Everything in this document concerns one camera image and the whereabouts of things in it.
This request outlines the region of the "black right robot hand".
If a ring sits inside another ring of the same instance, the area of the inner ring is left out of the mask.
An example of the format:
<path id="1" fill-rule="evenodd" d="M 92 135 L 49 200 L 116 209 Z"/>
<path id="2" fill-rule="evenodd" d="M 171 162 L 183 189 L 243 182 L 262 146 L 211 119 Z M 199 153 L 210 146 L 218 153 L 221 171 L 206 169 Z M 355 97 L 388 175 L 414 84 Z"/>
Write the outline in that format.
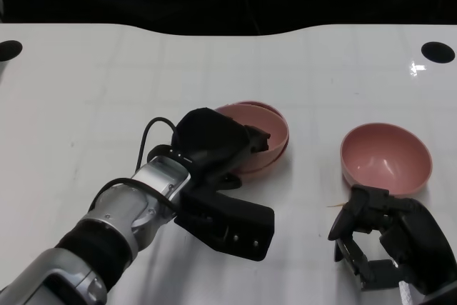
<path id="1" fill-rule="evenodd" d="M 380 233 L 389 259 L 370 261 L 353 239 L 356 232 Z M 364 291 L 396 288 L 404 281 L 426 301 L 456 302 L 456 258 L 430 211 L 412 198 L 355 185 L 328 234 L 335 261 L 346 260 Z"/>

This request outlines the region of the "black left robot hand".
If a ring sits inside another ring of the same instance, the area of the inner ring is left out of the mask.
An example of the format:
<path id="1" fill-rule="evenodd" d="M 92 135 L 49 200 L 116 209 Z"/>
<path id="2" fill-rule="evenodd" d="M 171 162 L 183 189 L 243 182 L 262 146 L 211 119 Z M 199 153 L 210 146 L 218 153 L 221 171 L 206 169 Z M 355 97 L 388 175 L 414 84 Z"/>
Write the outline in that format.
<path id="1" fill-rule="evenodd" d="M 191 174 L 197 184 L 230 190 L 242 186 L 235 170 L 251 155 L 266 151 L 270 137 L 256 126 L 200 108 L 187 113 L 177 124 L 171 147 L 191 162 Z"/>

